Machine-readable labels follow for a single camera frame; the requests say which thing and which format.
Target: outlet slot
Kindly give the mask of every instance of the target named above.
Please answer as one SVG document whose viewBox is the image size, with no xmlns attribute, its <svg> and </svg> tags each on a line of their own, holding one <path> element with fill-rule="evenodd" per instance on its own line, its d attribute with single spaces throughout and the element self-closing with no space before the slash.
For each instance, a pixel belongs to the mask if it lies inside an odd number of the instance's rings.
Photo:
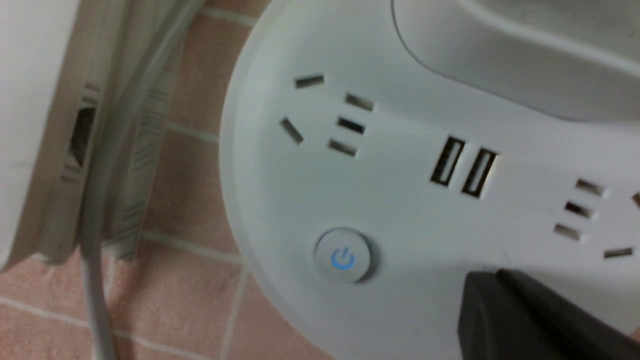
<svg viewBox="0 0 640 360">
<path fill-rule="evenodd" d="M 327 146 L 329 147 L 329 149 L 339 151 L 345 155 L 351 156 L 352 158 L 354 158 L 358 153 L 357 148 L 345 143 L 337 142 L 334 139 L 330 139 Z"/>
<path fill-rule="evenodd" d="M 611 249 L 611 250 L 607 250 L 604 252 L 604 258 L 606 259 L 611 259 L 611 258 L 621 258 L 623 256 L 633 256 L 634 254 L 634 248 L 632 247 L 625 247 L 624 249 Z"/>
<path fill-rule="evenodd" d="M 344 102 L 369 112 L 373 111 L 373 108 L 376 105 L 376 103 L 371 100 L 367 100 L 363 97 L 355 96 L 350 93 L 347 93 L 347 97 L 344 99 Z"/>
<path fill-rule="evenodd" d="M 365 127 L 363 125 L 358 124 L 357 122 L 353 122 L 351 120 L 347 120 L 345 118 L 338 118 L 338 126 L 344 127 L 345 129 L 349 129 L 358 134 L 364 134 Z"/>
<path fill-rule="evenodd" d="M 598 197 L 603 197 L 605 191 L 607 190 L 604 186 L 600 186 L 585 179 L 578 179 L 578 181 L 575 183 L 575 188 L 578 190 L 582 190 L 583 192 L 588 192 L 591 195 L 596 195 Z"/>
<path fill-rule="evenodd" d="M 296 79 L 296 88 L 304 89 L 312 86 L 324 85 L 324 75 L 312 75 Z"/>
<path fill-rule="evenodd" d="M 571 227 L 565 226 L 563 224 L 556 224 L 554 228 L 554 233 L 564 236 L 565 238 L 569 238 L 571 240 L 580 241 L 582 239 L 582 233 L 576 229 L 572 229 Z"/>
<path fill-rule="evenodd" d="M 640 208 L 640 193 L 635 194 L 631 199 L 635 202 L 637 207 Z"/>
<path fill-rule="evenodd" d="M 590 220 L 593 219 L 593 215 L 595 214 L 593 210 L 587 209 L 584 206 L 580 206 L 571 201 L 568 201 L 566 203 L 566 205 L 564 206 L 564 210 Z"/>
<path fill-rule="evenodd" d="M 449 186 L 453 172 L 456 170 L 456 165 L 462 155 L 462 150 L 465 147 L 465 142 L 456 138 L 449 137 L 444 144 L 440 158 L 436 168 L 431 175 L 431 182 Z"/>
<path fill-rule="evenodd" d="M 493 151 L 480 149 L 462 188 L 463 193 L 480 199 L 497 156 L 498 154 Z"/>
<path fill-rule="evenodd" d="M 291 121 L 289 121 L 289 119 L 284 118 L 280 121 L 280 125 L 284 128 L 284 130 L 287 132 L 287 134 L 291 137 L 291 139 L 297 144 L 300 145 L 300 143 L 302 141 L 304 141 L 304 138 L 302 137 L 302 134 L 300 134 L 300 132 L 296 129 L 295 126 L 293 126 L 293 124 L 291 124 Z"/>
<path fill-rule="evenodd" d="M 84 166 L 94 118 L 95 108 L 82 108 L 76 115 L 76 124 L 74 125 L 73 135 L 71 136 L 69 153 L 80 167 Z"/>
</svg>

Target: white cable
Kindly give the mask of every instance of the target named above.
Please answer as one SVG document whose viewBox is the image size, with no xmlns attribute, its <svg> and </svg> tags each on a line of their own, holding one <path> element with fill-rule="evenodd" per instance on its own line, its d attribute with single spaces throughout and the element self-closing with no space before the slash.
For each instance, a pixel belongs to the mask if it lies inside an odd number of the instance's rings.
<svg viewBox="0 0 640 360">
<path fill-rule="evenodd" d="M 138 111 L 154 86 L 172 50 L 205 0 L 178 0 L 136 67 L 121 98 L 109 113 L 99 146 L 95 150 L 83 200 L 80 222 L 82 278 L 89 325 L 98 360 L 115 360 L 109 314 L 102 289 L 101 224 L 118 155 L 125 149 Z"/>
</svg>

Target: white appliance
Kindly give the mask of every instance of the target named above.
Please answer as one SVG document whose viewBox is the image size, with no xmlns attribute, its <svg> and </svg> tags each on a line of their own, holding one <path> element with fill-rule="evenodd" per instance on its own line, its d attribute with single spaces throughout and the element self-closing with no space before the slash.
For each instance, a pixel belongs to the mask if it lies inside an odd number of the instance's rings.
<svg viewBox="0 0 640 360">
<path fill-rule="evenodd" d="M 471 270 L 640 325 L 640 4 L 275 0 L 221 131 L 227 215 L 339 359 L 459 359 Z"/>
</svg>

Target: usb port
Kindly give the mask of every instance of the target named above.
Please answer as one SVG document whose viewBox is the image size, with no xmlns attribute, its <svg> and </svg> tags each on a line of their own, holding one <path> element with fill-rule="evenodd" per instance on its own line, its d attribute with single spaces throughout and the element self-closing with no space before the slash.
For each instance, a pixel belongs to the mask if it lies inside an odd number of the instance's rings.
<svg viewBox="0 0 640 360">
<path fill-rule="evenodd" d="M 497 157 L 498 154 L 493 151 L 480 149 L 478 156 L 471 167 L 467 181 L 465 181 L 465 185 L 462 188 L 463 193 L 477 197 L 478 199 L 482 196 L 484 186 L 487 179 L 489 179 L 491 169 Z"/>
<path fill-rule="evenodd" d="M 440 154 L 440 158 L 438 158 L 436 168 L 431 175 L 432 182 L 444 186 L 449 185 L 464 147 L 465 142 L 462 140 L 451 137 L 447 140 Z"/>
</svg>

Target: grout line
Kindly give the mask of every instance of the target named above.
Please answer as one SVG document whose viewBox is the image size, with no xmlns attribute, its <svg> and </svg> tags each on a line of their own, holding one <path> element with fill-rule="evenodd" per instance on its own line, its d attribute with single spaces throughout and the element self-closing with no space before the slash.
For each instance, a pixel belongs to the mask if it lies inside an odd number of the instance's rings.
<svg viewBox="0 0 640 360">
<path fill-rule="evenodd" d="M 115 331 L 112 331 L 112 333 L 115 336 L 118 336 L 119 338 L 125 338 L 125 339 L 133 340 L 133 341 L 139 343 L 140 345 L 142 345 L 144 347 L 147 347 L 147 348 L 150 348 L 152 350 L 159 351 L 159 352 L 165 352 L 165 353 L 173 354 L 173 355 L 176 355 L 176 356 L 182 356 L 182 357 L 184 357 L 186 359 L 190 359 L 190 360 L 210 360 L 208 357 L 204 357 L 204 356 L 196 354 L 194 352 L 188 352 L 188 351 L 185 351 L 185 350 L 180 350 L 178 348 L 152 343 L 151 341 L 148 341 L 148 340 L 143 339 L 141 337 L 135 336 L 134 334 L 131 334 L 129 332 L 115 330 Z"/>
<path fill-rule="evenodd" d="M 58 320 L 61 322 L 71 323 L 73 325 L 81 326 L 81 327 L 89 327 L 89 323 L 84 320 L 78 320 L 76 318 L 72 318 L 71 316 L 62 315 L 52 313 L 50 311 L 46 311 L 43 309 L 39 309 L 37 307 L 29 306 L 23 304 L 21 302 L 17 302 L 11 299 L 7 299 L 5 297 L 0 297 L 0 304 L 4 304 L 7 306 L 15 307 L 16 309 L 20 309 L 22 311 L 26 311 L 27 313 L 31 313 L 34 315 L 38 315 L 45 319 Z"/>
<path fill-rule="evenodd" d="M 65 322 L 65 323 L 70 323 L 72 325 L 84 327 L 84 328 L 87 328 L 87 329 L 89 328 L 89 323 L 87 321 L 78 320 L 76 318 L 72 318 L 71 316 L 67 316 L 67 315 L 52 313 L 50 311 L 46 311 L 46 310 L 43 310 L 43 309 L 39 309 L 37 307 L 26 305 L 26 304 L 23 304 L 21 302 L 17 302 L 17 301 L 14 301 L 14 300 L 11 300 L 11 299 L 8 299 L 8 298 L 5 298 L 5 297 L 0 297 L 0 304 L 14 307 L 14 308 L 16 308 L 18 310 L 25 311 L 27 313 L 39 316 L 41 318 L 50 319 L 50 320 L 57 320 L 57 321 Z M 128 338 L 128 339 L 130 339 L 132 341 L 135 341 L 135 342 L 139 343 L 140 345 L 143 345 L 144 347 L 151 348 L 153 350 L 157 350 L 157 351 L 160 351 L 160 352 L 167 352 L 169 354 L 182 356 L 182 357 L 185 357 L 185 358 L 190 359 L 190 360 L 210 360 L 207 357 L 204 357 L 204 356 L 192 353 L 192 352 L 188 352 L 188 351 L 185 351 L 185 350 L 180 350 L 180 349 L 169 347 L 169 346 L 166 346 L 166 345 L 160 345 L 160 344 L 153 343 L 153 342 L 151 342 L 149 340 L 146 340 L 146 339 L 141 338 L 139 336 L 135 336 L 135 335 L 130 334 L 128 332 L 112 330 L 111 333 L 113 335 L 121 337 L 121 338 Z M 95 359 L 94 350 L 92 350 L 92 358 Z"/>
<path fill-rule="evenodd" d="M 200 10 L 203 15 L 211 16 L 216 19 L 227 20 L 229 22 L 235 22 L 236 24 L 244 26 L 254 26 L 257 19 L 245 15 L 241 15 L 234 12 L 228 12 L 226 10 L 219 10 L 215 8 L 205 7 Z"/>
<path fill-rule="evenodd" d="M 246 288 L 246 280 L 249 277 L 249 270 L 246 266 L 242 267 L 240 272 L 240 280 L 238 280 L 238 286 L 234 293 L 234 298 L 231 301 L 231 311 L 229 313 L 229 319 L 227 319 L 227 327 L 225 329 L 225 335 L 222 338 L 222 347 L 220 348 L 220 360 L 227 360 L 229 350 L 231 349 L 231 341 L 233 340 L 234 329 L 236 328 L 236 320 L 238 313 L 240 312 L 240 303 L 244 295 L 244 289 Z"/>
<path fill-rule="evenodd" d="M 217 250 L 213 250 L 201 245 L 196 245 L 189 241 L 173 238 L 153 231 L 143 231 L 142 237 L 146 240 L 163 243 L 165 245 L 180 249 L 182 251 L 190 252 L 192 254 L 204 256 L 205 258 L 224 261 L 233 264 L 242 264 L 243 260 L 240 255 L 226 254 Z"/>
<path fill-rule="evenodd" d="M 193 136 L 193 137 L 195 137 L 195 138 L 197 138 L 199 140 L 205 141 L 205 142 L 218 143 L 218 135 L 216 135 L 216 134 L 206 133 L 204 131 L 191 129 L 190 127 L 178 125 L 178 124 L 176 124 L 174 122 L 170 122 L 170 121 L 168 121 L 166 123 L 166 128 L 167 128 L 167 130 L 173 130 L 176 133 Z"/>
</svg>

